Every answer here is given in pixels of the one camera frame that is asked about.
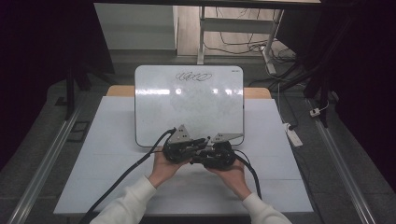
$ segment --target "forearm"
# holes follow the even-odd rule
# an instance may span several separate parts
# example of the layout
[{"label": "forearm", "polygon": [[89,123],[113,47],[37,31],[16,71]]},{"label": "forearm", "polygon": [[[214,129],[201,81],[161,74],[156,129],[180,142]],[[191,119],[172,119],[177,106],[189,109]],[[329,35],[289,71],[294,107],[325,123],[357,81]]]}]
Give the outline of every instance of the forearm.
[{"label": "forearm", "polygon": [[134,185],[125,188],[122,197],[111,202],[91,224],[140,222],[146,206],[156,189],[149,180],[142,176]]},{"label": "forearm", "polygon": [[290,224],[283,214],[263,202],[256,193],[247,196],[242,204],[248,210],[252,224]]}]

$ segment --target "white wall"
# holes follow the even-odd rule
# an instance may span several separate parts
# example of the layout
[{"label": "white wall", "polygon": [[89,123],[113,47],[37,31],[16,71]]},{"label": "white wall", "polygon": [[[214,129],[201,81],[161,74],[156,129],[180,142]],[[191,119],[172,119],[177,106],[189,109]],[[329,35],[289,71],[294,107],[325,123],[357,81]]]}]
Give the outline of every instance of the white wall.
[{"label": "white wall", "polygon": [[173,6],[94,5],[109,49],[176,49]]}]

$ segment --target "person's left hand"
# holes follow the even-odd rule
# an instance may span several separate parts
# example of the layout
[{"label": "person's left hand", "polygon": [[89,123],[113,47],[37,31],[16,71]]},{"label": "person's left hand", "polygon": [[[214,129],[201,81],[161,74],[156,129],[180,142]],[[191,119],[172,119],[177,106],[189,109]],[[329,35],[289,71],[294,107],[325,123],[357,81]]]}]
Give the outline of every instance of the person's left hand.
[{"label": "person's left hand", "polygon": [[152,186],[154,186],[154,188],[158,188],[163,182],[170,179],[176,173],[178,168],[188,163],[190,160],[183,161],[179,164],[174,164],[165,158],[162,153],[162,147],[158,147],[155,151],[161,152],[154,153],[154,164],[152,173],[148,177],[148,181],[152,184]]}]

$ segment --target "hand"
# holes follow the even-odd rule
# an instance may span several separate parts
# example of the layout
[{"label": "hand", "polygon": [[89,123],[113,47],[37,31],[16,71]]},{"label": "hand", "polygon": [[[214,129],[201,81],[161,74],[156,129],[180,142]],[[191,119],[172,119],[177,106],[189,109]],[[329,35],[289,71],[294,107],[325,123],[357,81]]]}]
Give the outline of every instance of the hand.
[{"label": "hand", "polygon": [[247,196],[251,194],[250,189],[245,181],[244,164],[235,160],[230,170],[221,171],[216,169],[206,168],[208,171],[218,175],[224,184],[230,188],[234,194],[238,196],[241,201],[244,201]]},{"label": "hand", "polygon": [[174,164],[165,158],[162,153],[162,147],[156,151],[161,152],[154,153],[155,157],[152,173],[148,177],[148,181],[152,184],[152,186],[154,186],[154,188],[158,188],[163,182],[170,179],[176,173],[178,168],[189,162],[189,160],[186,160],[179,164]]}]

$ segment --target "person's right hand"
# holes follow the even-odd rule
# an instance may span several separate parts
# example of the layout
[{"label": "person's right hand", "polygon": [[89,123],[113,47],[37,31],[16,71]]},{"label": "person's right hand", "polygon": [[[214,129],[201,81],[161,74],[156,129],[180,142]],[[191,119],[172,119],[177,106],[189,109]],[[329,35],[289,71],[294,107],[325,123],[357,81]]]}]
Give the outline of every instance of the person's right hand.
[{"label": "person's right hand", "polygon": [[206,168],[208,171],[218,175],[225,185],[235,193],[241,201],[244,201],[251,194],[250,189],[245,180],[244,164],[235,160],[229,170],[221,171]]}]

